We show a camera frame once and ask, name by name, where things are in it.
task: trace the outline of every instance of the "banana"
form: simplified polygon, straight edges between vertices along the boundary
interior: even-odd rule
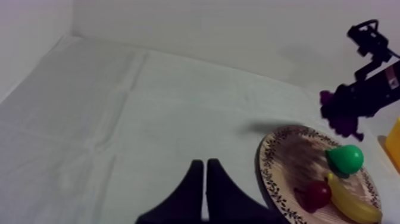
[[[347,217],[362,224],[379,223],[382,212],[352,195],[332,173],[328,174],[332,203]]]

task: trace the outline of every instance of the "purple object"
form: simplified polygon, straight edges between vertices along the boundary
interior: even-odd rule
[[[333,93],[329,91],[320,92],[320,103],[328,105],[329,102],[333,100]],[[358,117],[357,116],[327,116],[321,109],[321,113],[324,118],[328,119],[329,126],[335,130],[337,135],[341,135],[345,138],[353,135],[357,140],[362,141],[364,139],[364,134],[357,133],[358,129]]]

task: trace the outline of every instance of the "wooden plate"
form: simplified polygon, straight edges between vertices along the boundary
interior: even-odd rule
[[[329,169],[325,150],[340,146],[328,136],[305,126],[285,126],[267,135],[261,143],[259,166],[262,181],[273,203],[293,224],[354,223],[332,203],[315,213],[298,203],[294,188],[305,189],[311,181],[322,181]],[[365,202],[380,208],[374,183],[365,170],[342,179],[345,188]]]

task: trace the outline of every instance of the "white backdrop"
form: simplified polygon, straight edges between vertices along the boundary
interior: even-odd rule
[[[76,0],[75,34],[146,46],[313,90],[352,82],[348,29],[378,18],[400,51],[394,0]]]
[[[72,0],[0,1],[0,101],[70,31]]]

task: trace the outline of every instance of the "table surface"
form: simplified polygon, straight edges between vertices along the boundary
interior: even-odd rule
[[[360,123],[363,142],[337,137],[320,118],[317,93],[185,57],[69,39],[0,105],[0,220],[132,223],[169,196],[191,160],[209,158],[265,205],[255,153],[266,134],[292,124],[358,145],[383,223],[396,223],[400,176],[370,123]]]

